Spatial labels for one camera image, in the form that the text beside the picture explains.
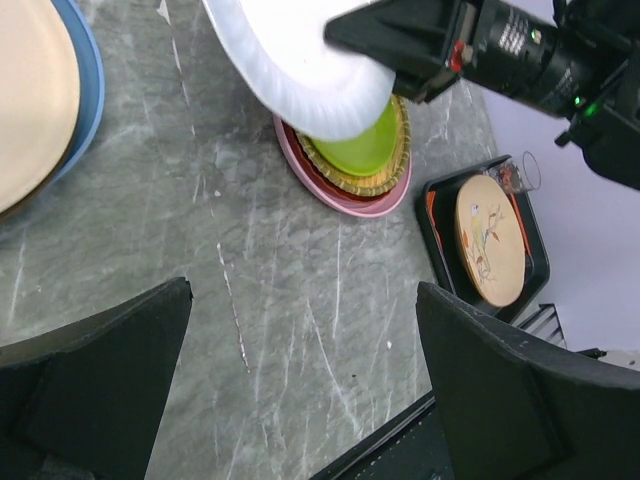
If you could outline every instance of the blue plate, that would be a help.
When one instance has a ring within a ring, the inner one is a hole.
[[[68,158],[53,181],[62,178],[87,151],[98,130],[104,110],[104,68],[102,57],[84,15],[73,0],[52,0],[73,42],[80,70],[80,108],[78,123],[71,137]]]

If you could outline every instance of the black tray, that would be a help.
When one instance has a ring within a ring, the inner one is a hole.
[[[503,308],[488,304],[467,275],[456,246],[454,212],[458,190],[473,175],[510,158],[508,155],[427,182],[416,202],[416,214],[438,284],[479,310],[504,322],[513,322],[549,281],[549,259],[526,193],[509,195],[525,240],[524,288],[520,297]]]

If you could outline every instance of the table surface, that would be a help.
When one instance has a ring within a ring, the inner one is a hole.
[[[80,6],[104,118],[80,164],[0,226],[0,344],[185,275],[195,300],[147,478],[308,478],[429,390],[414,305],[434,276],[412,198],[496,153],[480,92],[411,106],[409,197],[358,220],[293,176],[198,0]]]

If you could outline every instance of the beige plate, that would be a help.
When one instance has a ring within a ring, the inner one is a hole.
[[[59,165],[79,104],[76,54],[51,0],[0,1],[0,213]]]
[[[456,235],[467,273],[491,305],[513,303],[524,286],[524,240],[509,199],[491,177],[465,182],[456,202]]]

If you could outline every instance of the pink plate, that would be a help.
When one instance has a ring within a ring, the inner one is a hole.
[[[316,183],[300,166],[298,159],[294,155],[293,150],[291,149],[291,146],[287,141],[282,120],[274,116],[273,123],[276,127],[276,134],[278,135],[280,147],[282,148],[284,156],[287,159],[289,166],[293,170],[293,173],[296,174],[298,179],[304,184],[305,187],[307,187],[311,191],[311,193],[316,198],[318,198],[321,202],[330,206],[331,208],[348,215],[353,215],[354,217],[376,218],[393,211],[407,194],[407,190],[409,189],[409,181],[411,179],[411,158],[409,158],[407,172],[400,179],[398,184],[391,190],[391,192],[380,199],[372,201],[371,203],[345,200],[344,198],[340,198],[330,191],[325,191],[323,188],[321,188],[321,186],[316,185]]]

